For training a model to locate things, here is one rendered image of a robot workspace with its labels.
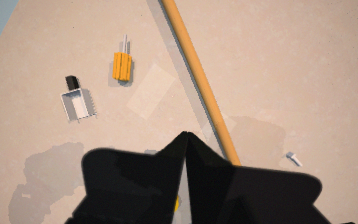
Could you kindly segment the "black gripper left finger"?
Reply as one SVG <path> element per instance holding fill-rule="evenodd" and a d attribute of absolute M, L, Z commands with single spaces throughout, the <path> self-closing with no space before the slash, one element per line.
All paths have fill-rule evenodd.
<path fill-rule="evenodd" d="M 188 138 L 182 131 L 154 155 L 107 147 L 86 152 L 81 160 L 86 195 L 98 188 L 160 198 L 162 224 L 172 224 Z"/>

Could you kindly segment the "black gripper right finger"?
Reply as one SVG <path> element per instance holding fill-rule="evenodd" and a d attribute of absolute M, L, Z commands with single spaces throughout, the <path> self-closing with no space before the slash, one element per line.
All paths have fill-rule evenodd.
<path fill-rule="evenodd" d="M 301 172 L 233 165 L 193 132 L 188 132 L 185 161 L 192 224 L 227 224 L 243 194 L 308 199 L 312 204 L 322 181 Z"/>

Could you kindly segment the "silver metal bolt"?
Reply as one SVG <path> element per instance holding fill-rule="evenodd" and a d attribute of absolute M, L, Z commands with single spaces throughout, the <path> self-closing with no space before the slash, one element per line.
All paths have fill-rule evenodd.
<path fill-rule="evenodd" d="M 293 152 L 289 152 L 286 154 L 287 156 L 291 157 L 299 166 L 303 166 L 300 161 L 295 157 L 295 154 Z"/>

